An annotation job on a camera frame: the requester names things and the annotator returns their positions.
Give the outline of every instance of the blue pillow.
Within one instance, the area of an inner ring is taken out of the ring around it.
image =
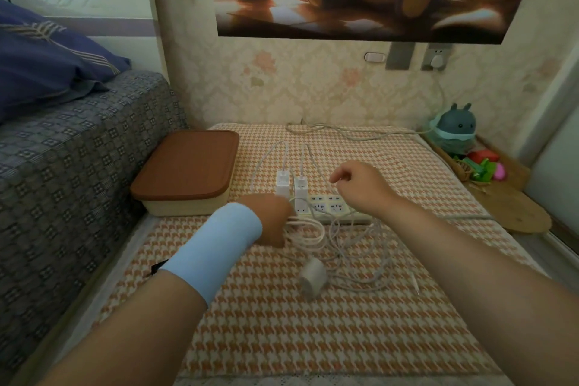
[[[102,90],[130,68],[90,38],[0,0],[0,122]]]

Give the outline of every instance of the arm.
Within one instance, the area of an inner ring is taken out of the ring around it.
[[[256,240],[283,247],[289,202],[255,194],[239,203],[216,211],[40,386],[172,385],[193,332],[237,259]]]
[[[397,196],[370,165],[345,163],[330,181],[398,234],[515,384],[579,384],[579,297]]]

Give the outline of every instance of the brown box lid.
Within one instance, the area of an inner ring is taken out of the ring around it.
[[[183,130],[168,135],[131,185],[138,200],[199,200],[227,191],[239,134]]]

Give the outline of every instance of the gray patterned fabric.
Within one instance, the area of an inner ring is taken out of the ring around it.
[[[144,213],[129,185],[186,128],[162,75],[0,125],[0,384],[30,356]]]

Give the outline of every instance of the purple stripe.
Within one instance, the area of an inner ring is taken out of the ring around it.
[[[153,19],[115,19],[108,17],[47,18],[89,37],[159,37],[159,24]]]

